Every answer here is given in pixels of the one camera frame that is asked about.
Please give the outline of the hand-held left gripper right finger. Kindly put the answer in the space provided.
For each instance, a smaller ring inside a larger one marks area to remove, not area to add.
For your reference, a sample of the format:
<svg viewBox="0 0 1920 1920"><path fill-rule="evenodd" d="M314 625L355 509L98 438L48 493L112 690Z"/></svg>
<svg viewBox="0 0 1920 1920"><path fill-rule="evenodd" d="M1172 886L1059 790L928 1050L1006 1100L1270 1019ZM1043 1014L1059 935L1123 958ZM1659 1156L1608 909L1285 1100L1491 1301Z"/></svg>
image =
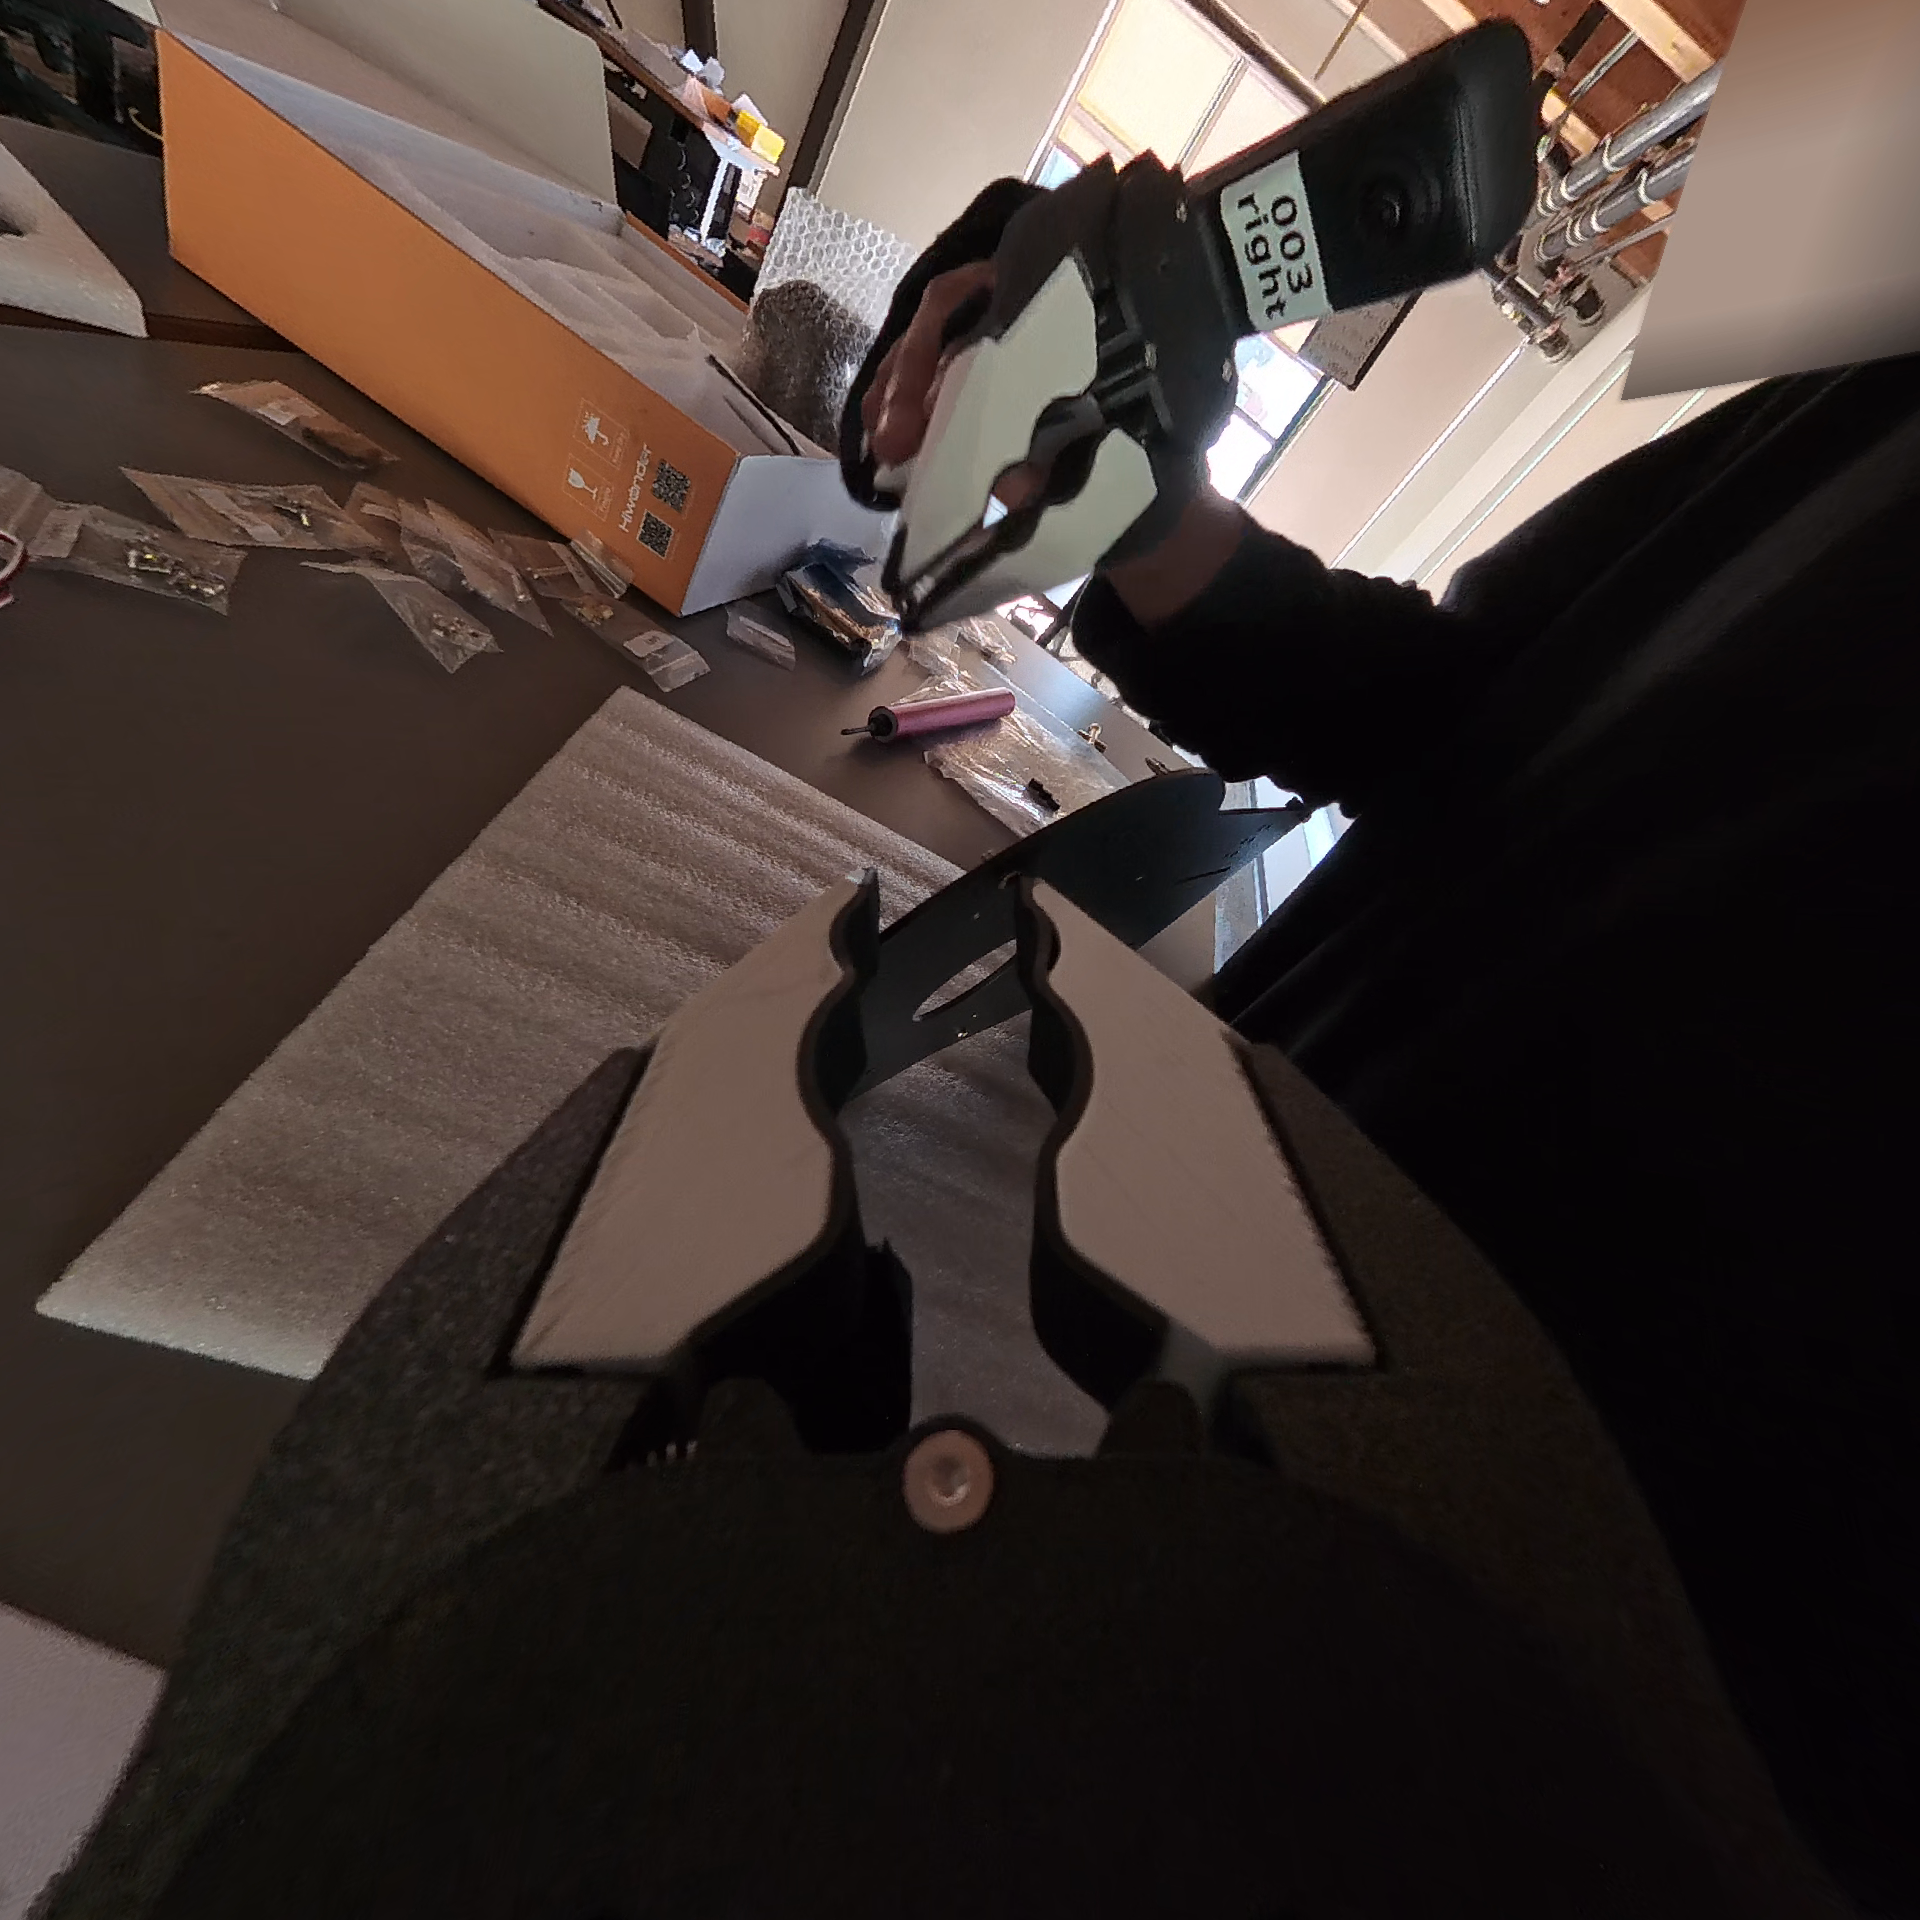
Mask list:
<svg viewBox="0 0 1920 1920"><path fill-rule="evenodd" d="M1046 881L1019 886L1028 1072L1054 1107L1037 1161L1032 1325L1115 1408L1141 1381L1213 1417L1234 1377L1370 1369L1247 1050Z"/></svg>

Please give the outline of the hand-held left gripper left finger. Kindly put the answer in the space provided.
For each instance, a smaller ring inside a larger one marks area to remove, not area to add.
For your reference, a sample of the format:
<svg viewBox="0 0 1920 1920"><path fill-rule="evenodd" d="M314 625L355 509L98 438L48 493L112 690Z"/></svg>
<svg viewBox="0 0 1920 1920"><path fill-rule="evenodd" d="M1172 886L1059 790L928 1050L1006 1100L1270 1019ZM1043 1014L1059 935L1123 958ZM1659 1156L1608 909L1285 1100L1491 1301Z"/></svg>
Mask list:
<svg viewBox="0 0 1920 1920"><path fill-rule="evenodd" d="M879 872L839 877L666 1019L512 1361L724 1381L800 1419L885 1417L885 1258L841 1107L866 1072Z"/></svg>

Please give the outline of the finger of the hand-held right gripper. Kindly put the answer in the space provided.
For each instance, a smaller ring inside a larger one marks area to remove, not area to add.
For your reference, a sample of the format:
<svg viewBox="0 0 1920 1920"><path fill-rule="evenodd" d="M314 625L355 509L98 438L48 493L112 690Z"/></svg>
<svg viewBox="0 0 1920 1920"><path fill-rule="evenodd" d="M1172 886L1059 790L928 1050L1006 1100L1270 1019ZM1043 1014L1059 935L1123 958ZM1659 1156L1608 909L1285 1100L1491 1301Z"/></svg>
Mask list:
<svg viewBox="0 0 1920 1920"><path fill-rule="evenodd" d="M993 301L946 324L946 366L920 455L885 470L895 535L885 590L960 538L986 489L1006 475L1046 420L1099 420L1099 306L1076 253L1043 279L995 268Z"/></svg>
<svg viewBox="0 0 1920 1920"><path fill-rule="evenodd" d="M1096 420L1046 420L998 475L960 538L926 564L901 564L906 630L946 629L1086 577L1158 508L1140 439Z"/></svg>

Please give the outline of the black metal chassis plate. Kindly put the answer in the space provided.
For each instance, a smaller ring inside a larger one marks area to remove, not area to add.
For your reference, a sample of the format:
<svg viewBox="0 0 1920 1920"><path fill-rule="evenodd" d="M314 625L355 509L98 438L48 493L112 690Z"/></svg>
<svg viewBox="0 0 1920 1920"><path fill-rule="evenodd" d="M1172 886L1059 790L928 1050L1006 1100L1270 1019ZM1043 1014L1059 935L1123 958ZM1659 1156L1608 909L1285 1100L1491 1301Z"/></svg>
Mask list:
<svg viewBox="0 0 1920 1920"><path fill-rule="evenodd" d="M1309 805L1227 806L1213 771L1123 784L1021 836L926 897L879 935L858 1000L866 1069L851 1094L1028 1014L1015 962L1019 881L1063 892L1123 947L1141 947L1309 817Z"/></svg>

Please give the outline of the person's right forearm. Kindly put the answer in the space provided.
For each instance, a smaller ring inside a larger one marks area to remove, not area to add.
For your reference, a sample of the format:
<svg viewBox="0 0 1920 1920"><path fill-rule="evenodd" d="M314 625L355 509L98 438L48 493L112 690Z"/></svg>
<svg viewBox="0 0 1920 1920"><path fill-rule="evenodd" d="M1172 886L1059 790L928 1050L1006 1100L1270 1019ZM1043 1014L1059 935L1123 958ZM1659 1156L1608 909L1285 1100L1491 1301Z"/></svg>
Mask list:
<svg viewBox="0 0 1920 1920"><path fill-rule="evenodd" d="M1348 816L1429 776L1514 661L1502 629L1328 570L1216 493L1162 547L1090 577L1071 641L1223 778Z"/></svg>

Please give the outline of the bubble wrapped dark part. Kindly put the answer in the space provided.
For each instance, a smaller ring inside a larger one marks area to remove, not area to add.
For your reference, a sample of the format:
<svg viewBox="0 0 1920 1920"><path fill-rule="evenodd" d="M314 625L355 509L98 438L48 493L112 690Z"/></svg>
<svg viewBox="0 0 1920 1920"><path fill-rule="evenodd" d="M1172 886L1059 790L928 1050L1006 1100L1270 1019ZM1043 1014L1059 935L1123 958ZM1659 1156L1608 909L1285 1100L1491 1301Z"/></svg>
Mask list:
<svg viewBox="0 0 1920 1920"><path fill-rule="evenodd" d="M866 365L920 246L790 188L757 270L737 374L798 439L839 453Z"/></svg>

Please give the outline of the tall bright window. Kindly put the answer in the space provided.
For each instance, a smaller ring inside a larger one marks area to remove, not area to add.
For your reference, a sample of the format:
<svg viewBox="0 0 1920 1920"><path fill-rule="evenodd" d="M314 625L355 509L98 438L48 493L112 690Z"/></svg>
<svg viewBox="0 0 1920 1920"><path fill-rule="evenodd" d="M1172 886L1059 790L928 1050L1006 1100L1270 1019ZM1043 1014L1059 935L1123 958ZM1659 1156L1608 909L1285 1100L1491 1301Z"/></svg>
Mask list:
<svg viewBox="0 0 1920 1920"><path fill-rule="evenodd" d="M1109 2L1028 180L1063 188L1099 157L1128 165L1141 150L1197 176L1305 112L1309 99L1192 2ZM1301 355L1309 339L1298 320L1236 346L1236 398L1210 470L1243 508L1326 393L1328 378Z"/></svg>

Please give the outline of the blue foil bag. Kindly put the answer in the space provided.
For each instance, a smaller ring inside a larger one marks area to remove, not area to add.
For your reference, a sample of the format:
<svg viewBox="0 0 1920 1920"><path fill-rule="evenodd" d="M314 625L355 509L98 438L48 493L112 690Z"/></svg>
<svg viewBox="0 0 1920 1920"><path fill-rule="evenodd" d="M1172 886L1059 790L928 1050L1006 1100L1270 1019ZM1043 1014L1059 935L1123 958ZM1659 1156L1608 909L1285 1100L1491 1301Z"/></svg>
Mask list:
<svg viewBox="0 0 1920 1920"><path fill-rule="evenodd" d="M869 677L901 641L901 613L879 560L839 538L816 538L774 584L781 609Z"/></svg>

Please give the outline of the large clear plastic bag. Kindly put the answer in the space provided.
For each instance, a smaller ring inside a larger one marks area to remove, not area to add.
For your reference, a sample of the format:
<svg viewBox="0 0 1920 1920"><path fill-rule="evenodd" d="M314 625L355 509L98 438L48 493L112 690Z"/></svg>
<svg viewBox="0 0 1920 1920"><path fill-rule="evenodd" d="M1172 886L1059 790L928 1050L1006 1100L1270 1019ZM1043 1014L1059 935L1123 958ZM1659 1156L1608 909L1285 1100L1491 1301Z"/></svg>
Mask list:
<svg viewBox="0 0 1920 1920"><path fill-rule="evenodd" d="M1037 832L1131 778L1080 728L1015 690L1019 629L971 617L911 634L901 652L926 677L923 696L1009 690L1015 713L923 743L923 761L962 784L1009 832Z"/></svg>

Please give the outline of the pink screwdriver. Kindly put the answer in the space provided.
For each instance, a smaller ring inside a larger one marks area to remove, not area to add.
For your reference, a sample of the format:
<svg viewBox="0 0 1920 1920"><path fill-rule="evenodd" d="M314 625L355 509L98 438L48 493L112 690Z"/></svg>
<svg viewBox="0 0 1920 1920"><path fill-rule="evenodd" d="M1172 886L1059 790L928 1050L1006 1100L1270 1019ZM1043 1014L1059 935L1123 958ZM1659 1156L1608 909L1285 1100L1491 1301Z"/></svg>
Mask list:
<svg viewBox="0 0 1920 1920"><path fill-rule="evenodd" d="M889 702L866 713L858 728L846 728L841 738L869 738L879 745L915 743L937 735L960 735L995 728L1019 713L1015 690L960 690L920 702Z"/></svg>

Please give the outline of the metal ceiling pipes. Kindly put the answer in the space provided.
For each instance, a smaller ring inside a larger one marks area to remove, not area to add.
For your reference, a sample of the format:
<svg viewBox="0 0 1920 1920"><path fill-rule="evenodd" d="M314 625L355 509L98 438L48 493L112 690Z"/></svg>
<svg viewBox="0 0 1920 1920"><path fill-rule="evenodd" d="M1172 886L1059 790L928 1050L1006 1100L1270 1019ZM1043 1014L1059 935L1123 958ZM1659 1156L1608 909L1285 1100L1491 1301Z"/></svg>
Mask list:
<svg viewBox="0 0 1920 1920"><path fill-rule="evenodd" d="M1550 365L1657 276L1746 2L1475 2L1535 55L1535 202L1491 294Z"/></svg>

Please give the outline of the white foam sheet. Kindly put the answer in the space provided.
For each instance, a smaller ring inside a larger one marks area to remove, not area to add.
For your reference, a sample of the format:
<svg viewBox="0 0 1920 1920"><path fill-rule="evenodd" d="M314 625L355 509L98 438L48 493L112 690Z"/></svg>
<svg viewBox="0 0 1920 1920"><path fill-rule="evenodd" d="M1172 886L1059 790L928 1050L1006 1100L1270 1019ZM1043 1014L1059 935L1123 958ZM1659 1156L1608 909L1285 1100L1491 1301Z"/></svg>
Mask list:
<svg viewBox="0 0 1920 1920"><path fill-rule="evenodd" d="M309 1381L423 1237L614 1050L830 881L960 866L617 690L37 1301Z"/></svg>

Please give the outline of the orange cardboard box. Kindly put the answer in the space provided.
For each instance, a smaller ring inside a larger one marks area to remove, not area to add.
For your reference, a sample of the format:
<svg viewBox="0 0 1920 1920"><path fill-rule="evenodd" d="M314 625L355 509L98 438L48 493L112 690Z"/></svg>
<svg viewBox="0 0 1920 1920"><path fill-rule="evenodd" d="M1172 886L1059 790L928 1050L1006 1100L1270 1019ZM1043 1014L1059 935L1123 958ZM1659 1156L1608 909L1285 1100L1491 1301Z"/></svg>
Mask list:
<svg viewBox="0 0 1920 1920"><path fill-rule="evenodd" d="M174 258L702 613L889 519L737 378L748 308L614 197L598 46L538 2L158 2Z"/></svg>

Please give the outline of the scattered small screw bags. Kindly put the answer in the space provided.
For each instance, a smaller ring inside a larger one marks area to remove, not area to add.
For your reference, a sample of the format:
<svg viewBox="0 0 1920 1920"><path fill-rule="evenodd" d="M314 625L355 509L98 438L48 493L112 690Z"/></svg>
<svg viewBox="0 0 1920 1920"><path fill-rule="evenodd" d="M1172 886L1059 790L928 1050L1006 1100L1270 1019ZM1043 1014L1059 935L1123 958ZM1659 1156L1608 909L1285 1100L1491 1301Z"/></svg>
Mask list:
<svg viewBox="0 0 1920 1920"><path fill-rule="evenodd" d="M709 677L709 657L694 641L638 613L633 577L595 538L481 533L442 499L392 493L381 476L397 455L287 383L211 383L199 398L347 475L348 494L335 499L316 481L244 484L127 470L156 509L150 521L54 499L8 466L8 601L27 570L64 570L226 617L244 559L278 549L299 555L306 570L373 588L443 670L500 648L484 609L538 630L550 630L549 613L559 609L637 661L658 690L682 690Z"/></svg>

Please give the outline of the white foam insert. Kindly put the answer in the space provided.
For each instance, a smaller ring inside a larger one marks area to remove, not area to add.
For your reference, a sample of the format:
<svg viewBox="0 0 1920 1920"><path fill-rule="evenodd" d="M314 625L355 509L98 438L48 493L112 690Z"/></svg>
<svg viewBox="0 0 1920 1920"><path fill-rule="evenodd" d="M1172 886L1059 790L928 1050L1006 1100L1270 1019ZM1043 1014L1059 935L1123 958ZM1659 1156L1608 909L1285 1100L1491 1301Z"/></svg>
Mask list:
<svg viewBox="0 0 1920 1920"><path fill-rule="evenodd" d="M149 339L134 284L8 148L5 312Z"/></svg>

